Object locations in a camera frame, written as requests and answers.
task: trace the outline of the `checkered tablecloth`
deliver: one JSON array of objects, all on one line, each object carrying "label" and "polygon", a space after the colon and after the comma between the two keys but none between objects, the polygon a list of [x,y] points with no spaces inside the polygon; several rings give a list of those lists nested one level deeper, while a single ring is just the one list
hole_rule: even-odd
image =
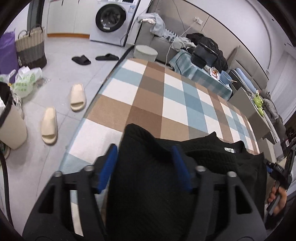
[{"label": "checkered tablecloth", "polygon": [[[60,170],[77,172],[94,163],[111,143],[119,145],[129,123],[145,128],[156,138],[177,141],[215,131],[225,142],[242,140],[250,153],[259,152],[250,123],[237,108],[157,63],[132,59],[124,60],[97,93],[66,150]],[[75,231],[82,234],[74,192],[71,209]]]},{"label": "checkered tablecloth", "polygon": [[208,90],[221,96],[223,99],[229,100],[232,93],[231,88],[212,78],[204,69],[193,64],[190,58],[191,54],[185,50],[181,50],[171,59],[169,64],[174,68],[176,73],[199,83]]}]

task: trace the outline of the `black sleeve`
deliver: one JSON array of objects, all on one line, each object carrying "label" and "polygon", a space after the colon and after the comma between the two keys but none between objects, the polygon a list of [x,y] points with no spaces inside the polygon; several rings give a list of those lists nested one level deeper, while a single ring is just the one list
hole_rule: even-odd
[{"label": "black sleeve", "polygon": [[265,228],[267,230],[274,229],[279,223],[279,221],[283,218],[285,210],[286,206],[277,215],[268,215],[265,222]]}]

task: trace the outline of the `orange baseboard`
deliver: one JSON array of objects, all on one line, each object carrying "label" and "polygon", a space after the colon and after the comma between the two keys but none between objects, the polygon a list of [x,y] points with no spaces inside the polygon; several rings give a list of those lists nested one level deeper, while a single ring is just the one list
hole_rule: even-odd
[{"label": "orange baseboard", "polygon": [[54,33],[54,34],[47,34],[47,37],[71,37],[71,38],[85,38],[85,39],[89,39],[89,34]]}]

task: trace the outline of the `beige slipper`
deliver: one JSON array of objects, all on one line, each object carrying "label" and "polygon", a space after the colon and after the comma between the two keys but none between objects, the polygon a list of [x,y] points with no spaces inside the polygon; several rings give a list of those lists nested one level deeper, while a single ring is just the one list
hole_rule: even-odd
[{"label": "beige slipper", "polygon": [[71,90],[71,109],[73,111],[82,110],[86,105],[86,96],[82,84],[73,85]]},{"label": "beige slipper", "polygon": [[57,113],[53,106],[45,110],[41,122],[41,135],[43,141],[48,145],[57,141]]}]

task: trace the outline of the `washing machine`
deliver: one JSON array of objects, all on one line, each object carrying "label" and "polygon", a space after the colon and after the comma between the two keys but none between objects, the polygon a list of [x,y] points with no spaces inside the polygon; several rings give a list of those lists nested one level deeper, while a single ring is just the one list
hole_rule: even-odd
[{"label": "washing machine", "polygon": [[98,0],[89,39],[124,46],[140,0]]}]

